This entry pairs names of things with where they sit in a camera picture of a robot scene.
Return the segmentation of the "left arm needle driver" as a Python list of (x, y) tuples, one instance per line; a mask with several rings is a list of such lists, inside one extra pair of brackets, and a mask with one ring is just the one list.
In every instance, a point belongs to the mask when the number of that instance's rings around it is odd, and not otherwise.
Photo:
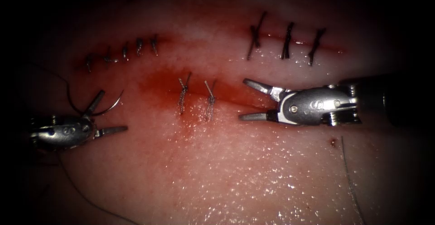
[(29, 122), (30, 142), (37, 149), (66, 149), (83, 144), (94, 126), (79, 116), (34, 117)]

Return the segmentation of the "right arm needle driver jaw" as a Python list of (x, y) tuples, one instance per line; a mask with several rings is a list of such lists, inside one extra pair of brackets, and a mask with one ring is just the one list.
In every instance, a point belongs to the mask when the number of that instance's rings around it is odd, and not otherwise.
[(243, 83), (255, 90), (258, 90), (264, 94), (267, 94), (274, 101), (280, 101), (285, 93), (288, 93), (288, 89), (271, 86), (268, 84), (260, 83), (248, 78), (243, 80)]
[(238, 116), (238, 119), (242, 121), (270, 121), (270, 122), (279, 121), (277, 109), (269, 109), (266, 112), (242, 114)]

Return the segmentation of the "right arm needle driver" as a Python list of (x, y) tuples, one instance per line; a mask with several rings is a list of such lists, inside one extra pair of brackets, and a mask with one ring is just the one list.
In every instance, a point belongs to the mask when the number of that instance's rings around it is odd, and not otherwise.
[(357, 97), (345, 86), (286, 92), (278, 104), (277, 121), (297, 126), (359, 124), (357, 102)]

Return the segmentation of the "left arm needle driver jaw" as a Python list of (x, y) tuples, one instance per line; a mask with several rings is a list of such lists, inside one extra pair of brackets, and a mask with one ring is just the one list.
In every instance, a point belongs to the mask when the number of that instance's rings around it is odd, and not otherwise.
[(106, 135), (111, 135), (114, 133), (119, 133), (127, 130), (128, 130), (127, 126), (106, 127), (102, 129), (96, 129), (94, 138), (100, 138)]
[(97, 116), (97, 113), (94, 113), (95, 109), (97, 108), (98, 104), (101, 102), (102, 98), (105, 95), (104, 90), (100, 90), (98, 94), (94, 97), (94, 99), (91, 101), (91, 103), (88, 105), (88, 107), (85, 109), (85, 111), (82, 113), (83, 117), (91, 117), (91, 116)]

